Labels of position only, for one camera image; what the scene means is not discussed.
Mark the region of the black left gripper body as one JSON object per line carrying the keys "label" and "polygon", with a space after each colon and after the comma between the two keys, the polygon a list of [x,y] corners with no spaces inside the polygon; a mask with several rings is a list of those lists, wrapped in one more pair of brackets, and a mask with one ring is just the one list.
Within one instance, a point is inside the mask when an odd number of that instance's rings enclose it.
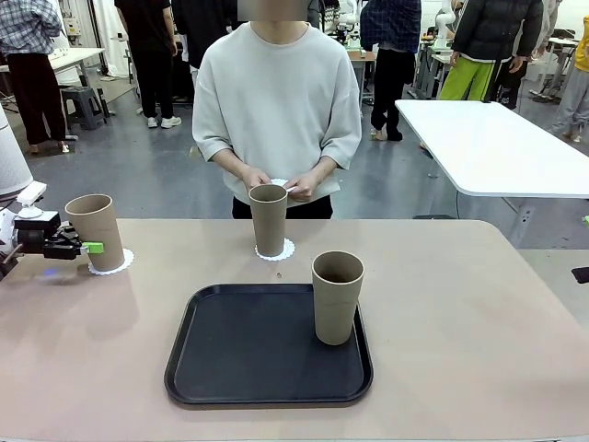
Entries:
{"label": "black left gripper body", "polygon": [[45,242],[51,239],[61,225],[57,211],[43,211],[35,218],[17,216],[14,220],[14,240],[22,253],[42,254]]}

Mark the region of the person's right hand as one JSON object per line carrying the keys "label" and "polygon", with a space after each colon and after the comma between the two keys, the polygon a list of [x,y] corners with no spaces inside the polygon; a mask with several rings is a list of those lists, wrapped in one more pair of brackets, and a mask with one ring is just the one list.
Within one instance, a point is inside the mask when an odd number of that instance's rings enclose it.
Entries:
{"label": "person's right hand", "polygon": [[271,179],[260,169],[245,166],[240,172],[240,178],[245,185],[246,192],[260,185],[271,184]]}

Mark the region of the person's left hand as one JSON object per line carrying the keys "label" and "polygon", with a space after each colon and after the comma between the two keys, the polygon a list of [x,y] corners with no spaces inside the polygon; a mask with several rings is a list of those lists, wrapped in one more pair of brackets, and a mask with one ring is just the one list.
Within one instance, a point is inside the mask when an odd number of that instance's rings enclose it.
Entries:
{"label": "person's left hand", "polygon": [[308,203],[311,201],[316,187],[320,184],[320,179],[316,172],[308,171],[284,184],[289,197],[299,203]]}

